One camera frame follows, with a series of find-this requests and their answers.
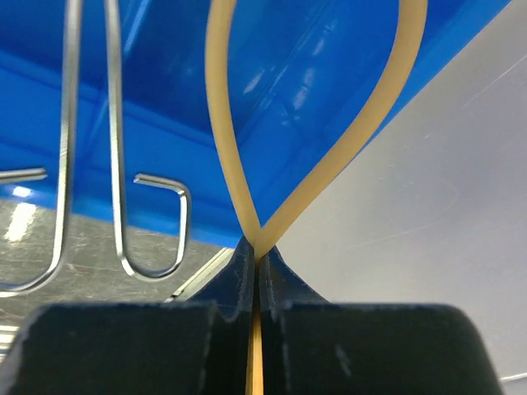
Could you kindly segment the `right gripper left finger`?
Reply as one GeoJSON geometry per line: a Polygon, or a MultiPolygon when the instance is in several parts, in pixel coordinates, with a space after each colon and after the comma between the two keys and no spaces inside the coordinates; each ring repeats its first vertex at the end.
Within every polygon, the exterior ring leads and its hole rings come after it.
{"type": "Polygon", "coordinates": [[[1,364],[2,393],[244,393],[253,265],[242,239],[187,300],[39,307],[1,364]]]}

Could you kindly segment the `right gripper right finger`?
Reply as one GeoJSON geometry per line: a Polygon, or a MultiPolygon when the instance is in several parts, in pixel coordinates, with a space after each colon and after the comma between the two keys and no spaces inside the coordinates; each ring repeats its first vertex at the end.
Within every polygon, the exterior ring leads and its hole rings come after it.
{"type": "Polygon", "coordinates": [[[283,261],[260,262],[267,394],[500,394],[468,316],[447,304],[331,303],[283,261]]]}

